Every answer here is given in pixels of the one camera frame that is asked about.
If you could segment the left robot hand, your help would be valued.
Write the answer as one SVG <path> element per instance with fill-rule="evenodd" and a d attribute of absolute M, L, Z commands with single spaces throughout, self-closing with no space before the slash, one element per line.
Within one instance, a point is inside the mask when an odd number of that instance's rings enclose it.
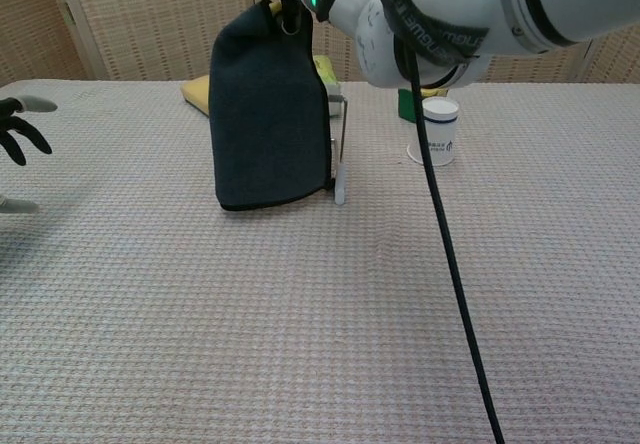
<path fill-rule="evenodd" d="M 52 148 L 41 132 L 19 114 L 51 113 L 56 111 L 57 104 L 45 98 L 22 95 L 7 97 L 1 100 L 1 146 L 8 156 L 19 166 L 26 165 L 26 157 L 11 131 L 26 137 L 36 149 L 44 154 L 51 154 Z"/>

